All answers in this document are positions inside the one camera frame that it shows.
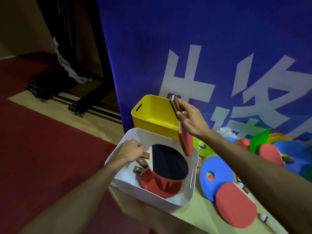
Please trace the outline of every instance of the red floor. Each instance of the red floor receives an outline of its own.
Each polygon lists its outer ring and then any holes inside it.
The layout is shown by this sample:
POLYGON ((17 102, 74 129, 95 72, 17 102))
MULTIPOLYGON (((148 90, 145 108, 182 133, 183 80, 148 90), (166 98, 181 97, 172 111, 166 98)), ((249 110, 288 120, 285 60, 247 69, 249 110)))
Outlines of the red floor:
MULTIPOLYGON (((17 233, 104 165, 115 145, 9 101, 47 65, 0 61, 0 230, 17 233)), ((148 233, 107 191, 84 233, 148 233)))

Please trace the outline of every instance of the white bin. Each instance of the white bin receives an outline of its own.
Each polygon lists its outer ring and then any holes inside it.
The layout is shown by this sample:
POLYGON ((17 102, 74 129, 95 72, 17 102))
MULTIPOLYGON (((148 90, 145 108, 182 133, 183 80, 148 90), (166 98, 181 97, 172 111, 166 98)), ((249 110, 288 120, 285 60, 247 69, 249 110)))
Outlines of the white bin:
POLYGON ((121 191, 127 193, 128 195, 131 195, 132 197, 142 200, 166 212, 173 212, 187 204, 193 196, 195 187, 196 169, 198 163, 197 150, 193 147, 192 156, 187 157, 183 153, 179 141, 140 128, 133 128, 124 135, 117 147, 107 158, 105 164, 116 153, 117 149, 124 141, 131 139, 135 139, 139 143, 144 144, 146 146, 145 151, 147 151, 149 147, 154 144, 163 144, 176 149, 184 156, 185 160, 187 161, 189 173, 187 177, 182 181, 182 187, 179 193, 174 197, 166 199, 141 188, 139 175, 133 172, 133 168, 135 166, 139 166, 136 161, 124 166, 119 171, 119 173, 117 173, 117 175, 113 179, 115 185, 121 191))

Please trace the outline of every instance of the yellow bin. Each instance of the yellow bin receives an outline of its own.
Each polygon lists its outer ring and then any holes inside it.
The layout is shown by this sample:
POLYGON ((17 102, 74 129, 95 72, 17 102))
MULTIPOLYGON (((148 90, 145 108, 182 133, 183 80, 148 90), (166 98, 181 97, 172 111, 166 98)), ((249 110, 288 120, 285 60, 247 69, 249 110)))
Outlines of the yellow bin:
POLYGON ((178 120, 169 99, 145 95, 131 111, 135 127, 179 140, 178 120))

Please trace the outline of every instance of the forearm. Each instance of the forearm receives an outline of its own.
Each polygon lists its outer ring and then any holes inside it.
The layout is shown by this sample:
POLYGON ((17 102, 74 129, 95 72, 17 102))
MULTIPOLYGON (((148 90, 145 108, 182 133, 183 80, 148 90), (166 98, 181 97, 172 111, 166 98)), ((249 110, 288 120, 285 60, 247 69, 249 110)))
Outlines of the forearm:
POLYGON ((289 233, 312 230, 312 184, 209 131, 201 137, 289 233))
POLYGON ((96 212, 108 185, 123 165, 124 162, 118 160, 107 164, 42 212, 20 233, 81 233, 96 212))

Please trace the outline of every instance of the person's left hand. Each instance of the person's left hand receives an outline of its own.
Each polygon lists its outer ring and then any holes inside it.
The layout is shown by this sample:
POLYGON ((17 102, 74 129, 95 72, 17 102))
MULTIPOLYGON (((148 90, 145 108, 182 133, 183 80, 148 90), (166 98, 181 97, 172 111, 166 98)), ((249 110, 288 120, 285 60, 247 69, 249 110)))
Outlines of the person's left hand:
POLYGON ((144 149, 145 145, 140 144, 135 139, 126 140, 119 146, 117 153, 110 159, 110 162, 123 161, 124 164, 131 163, 142 155, 144 149))

